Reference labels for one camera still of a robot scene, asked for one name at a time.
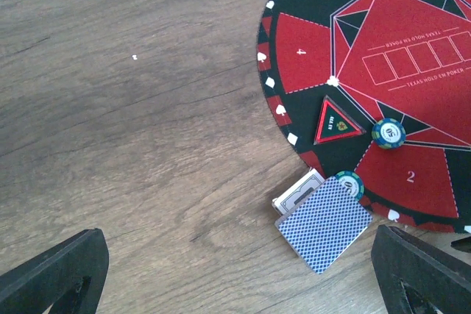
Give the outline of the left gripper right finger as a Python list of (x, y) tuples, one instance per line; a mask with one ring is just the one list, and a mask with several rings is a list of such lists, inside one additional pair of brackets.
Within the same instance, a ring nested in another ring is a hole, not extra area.
[(371, 250), (388, 313), (469, 313), (470, 265), (404, 232), (380, 225)]

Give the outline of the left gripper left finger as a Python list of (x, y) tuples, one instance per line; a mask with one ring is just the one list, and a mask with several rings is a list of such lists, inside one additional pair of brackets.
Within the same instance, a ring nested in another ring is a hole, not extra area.
[(74, 236), (1, 275), (2, 313), (95, 313), (109, 267), (101, 229)]

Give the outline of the green chip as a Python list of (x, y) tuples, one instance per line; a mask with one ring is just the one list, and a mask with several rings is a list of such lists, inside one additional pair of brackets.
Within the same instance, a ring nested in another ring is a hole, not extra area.
[(364, 195), (364, 183), (359, 175), (353, 171), (340, 171), (335, 175), (335, 178), (348, 189), (356, 201), (361, 200)]
[(373, 126), (372, 140), (382, 149), (397, 149), (406, 141), (406, 131), (399, 121), (384, 118)]

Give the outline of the triangular all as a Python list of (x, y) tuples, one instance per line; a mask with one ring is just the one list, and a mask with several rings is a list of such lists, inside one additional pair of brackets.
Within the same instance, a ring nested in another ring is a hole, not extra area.
[(348, 115), (331, 97), (323, 98), (314, 135), (314, 145), (354, 138), (365, 133), (365, 128)]

